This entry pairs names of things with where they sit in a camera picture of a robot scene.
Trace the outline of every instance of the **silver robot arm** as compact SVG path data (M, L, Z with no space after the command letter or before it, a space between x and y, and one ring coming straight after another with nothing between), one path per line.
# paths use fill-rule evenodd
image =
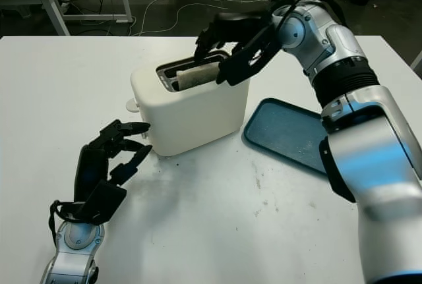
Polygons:
M280 49L296 56L322 107L328 136L320 155L332 189L358 207L365 282L422 283L422 151L406 119L353 33L319 0L270 12L259 21L238 21L238 28L254 28L256 35L248 32L253 38L239 41L231 59L220 63L217 82L249 78ZM235 41L233 34L224 41L224 30L216 29L230 18L217 16L201 33L197 58Z
M56 235L55 256L40 284L94 284L98 278L94 256L103 239L103 225L63 222Z

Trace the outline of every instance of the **white toaster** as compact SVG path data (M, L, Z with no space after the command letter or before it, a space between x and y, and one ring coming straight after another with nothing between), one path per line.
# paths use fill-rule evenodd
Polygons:
M240 129L249 80L236 86L227 82L216 84L218 62L227 56L224 51L215 51L200 63L202 67L197 67L193 58L164 65L161 58L160 63L151 61L132 73L133 104L138 109L133 105L131 108L131 101L127 108L139 110L142 120L151 124L148 138L157 154L174 156ZM215 74L210 72L212 65L216 67Z

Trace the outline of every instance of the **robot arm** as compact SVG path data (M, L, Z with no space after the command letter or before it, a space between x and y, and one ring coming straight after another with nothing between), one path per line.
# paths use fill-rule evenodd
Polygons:
M328 136L320 155L332 189L358 207L365 281L422 283L421 148L352 32L335 22L321 1L338 12L330 0L276 3L255 21L253 38L220 63L217 83L240 83L280 49L296 56L322 107ZM337 16L344 22L342 13ZM202 32L197 58L210 46L210 29L219 30Z
M151 150L125 136L146 132L147 123L115 120L100 131L99 137L85 145L79 155L73 202L58 200L50 207L49 227L56 253L47 265L41 284L94 284L98 267L94 261L104 240L104 223L118 209L126 190L121 188L138 170L138 165ZM120 163L108 175L108 159L120 151L135 152L126 164ZM55 230L54 214L64 222Z

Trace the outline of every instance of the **floor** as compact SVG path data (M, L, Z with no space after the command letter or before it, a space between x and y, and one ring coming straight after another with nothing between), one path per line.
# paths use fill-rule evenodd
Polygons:
M122 13L121 0L103 0L103 13ZM84 36L197 36L220 11L253 11L265 9L268 0L129 0L136 23L68 22L73 35ZM411 63L422 49L422 0L370 0L362 7L337 0L348 24L357 35L381 35L407 62ZM75 1L68 13L98 11L99 0ZM0 36L56 35L41 6L30 7L32 16L22 19L16 11L3 11ZM422 68L417 73L422 76Z

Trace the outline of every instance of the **blue tray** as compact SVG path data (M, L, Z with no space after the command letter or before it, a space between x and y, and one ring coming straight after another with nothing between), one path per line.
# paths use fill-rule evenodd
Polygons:
M319 114L274 98L262 100L243 136L253 146L325 174L319 144L326 136Z

